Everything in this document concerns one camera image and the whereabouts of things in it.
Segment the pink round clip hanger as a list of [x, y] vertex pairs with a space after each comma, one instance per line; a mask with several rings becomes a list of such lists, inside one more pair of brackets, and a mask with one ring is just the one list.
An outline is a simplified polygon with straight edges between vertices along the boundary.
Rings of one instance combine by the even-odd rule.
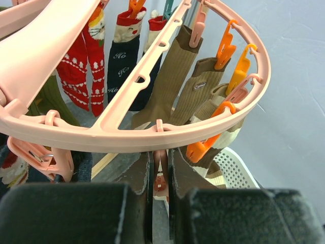
[[257, 46], [253, 53], [257, 72], [247, 77], [252, 90], [236, 104], [237, 113], [226, 109], [206, 121], [174, 126], [163, 124], [147, 130], [119, 130], [137, 94], [149, 84], [149, 74], [190, 1], [182, 1], [148, 52], [91, 128], [72, 126], [60, 118], [45, 124], [45, 116], [27, 116], [27, 109], [42, 85], [61, 61], [98, 1], [29, 1], [1, 12], [1, 132], [23, 141], [70, 150], [98, 153], [135, 153], [188, 145], [233, 126], [245, 117], [267, 90], [271, 64], [257, 33], [221, 1], [205, 5], [225, 20], [235, 19], [237, 32]]

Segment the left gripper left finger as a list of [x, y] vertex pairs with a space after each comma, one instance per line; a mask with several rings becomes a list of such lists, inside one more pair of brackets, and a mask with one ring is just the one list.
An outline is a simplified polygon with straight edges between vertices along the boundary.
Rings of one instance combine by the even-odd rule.
[[13, 188], [1, 199], [1, 243], [150, 243], [150, 153], [113, 182]]

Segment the pink clip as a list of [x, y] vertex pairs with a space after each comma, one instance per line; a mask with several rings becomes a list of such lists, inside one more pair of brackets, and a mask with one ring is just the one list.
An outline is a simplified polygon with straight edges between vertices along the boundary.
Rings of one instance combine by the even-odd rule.
[[166, 200], [169, 203], [169, 178], [168, 178], [168, 154], [166, 150], [153, 152], [154, 159], [154, 190], [153, 195], [158, 200]]
[[46, 147], [9, 137], [8, 148], [32, 167], [54, 180], [60, 175], [65, 182], [70, 182], [74, 172], [74, 163], [70, 150]]

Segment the navy christmas sock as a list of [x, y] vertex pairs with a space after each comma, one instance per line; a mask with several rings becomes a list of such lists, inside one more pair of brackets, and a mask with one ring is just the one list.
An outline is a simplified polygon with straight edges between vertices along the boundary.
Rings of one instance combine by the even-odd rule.
[[1, 147], [1, 197], [10, 188], [28, 180], [29, 164], [12, 153], [7, 145]]

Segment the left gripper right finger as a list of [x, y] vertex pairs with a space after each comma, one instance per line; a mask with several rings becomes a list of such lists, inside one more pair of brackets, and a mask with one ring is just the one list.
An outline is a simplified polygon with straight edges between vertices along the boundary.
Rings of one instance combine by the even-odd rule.
[[219, 189], [178, 148], [169, 151], [169, 223], [174, 243], [324, 243], [324, 228], [299, 191]]

